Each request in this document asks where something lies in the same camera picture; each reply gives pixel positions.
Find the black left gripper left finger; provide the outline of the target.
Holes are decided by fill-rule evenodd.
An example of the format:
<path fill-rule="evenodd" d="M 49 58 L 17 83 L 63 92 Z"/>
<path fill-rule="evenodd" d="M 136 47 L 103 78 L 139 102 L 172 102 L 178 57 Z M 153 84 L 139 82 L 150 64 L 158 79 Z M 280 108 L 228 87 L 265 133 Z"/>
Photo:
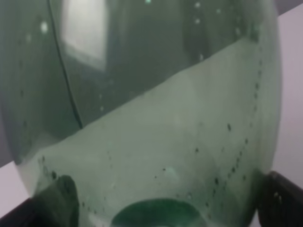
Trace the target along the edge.
<path fill-rule="evenodd" d="M 2 227 L 78 227 L 80 203 L 74 180 L 63 175 L 0 218 Z"/>

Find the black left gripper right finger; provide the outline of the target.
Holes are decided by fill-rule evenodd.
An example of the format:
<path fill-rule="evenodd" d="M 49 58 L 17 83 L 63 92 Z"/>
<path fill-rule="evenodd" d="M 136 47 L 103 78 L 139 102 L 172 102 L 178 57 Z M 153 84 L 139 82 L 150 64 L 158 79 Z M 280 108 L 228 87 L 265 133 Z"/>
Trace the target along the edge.
<path fill-rule="evenodd" d="M 257 211 L 262 227 L 303 227 L 303 189 L 272 171 L 261 188 Z"/>

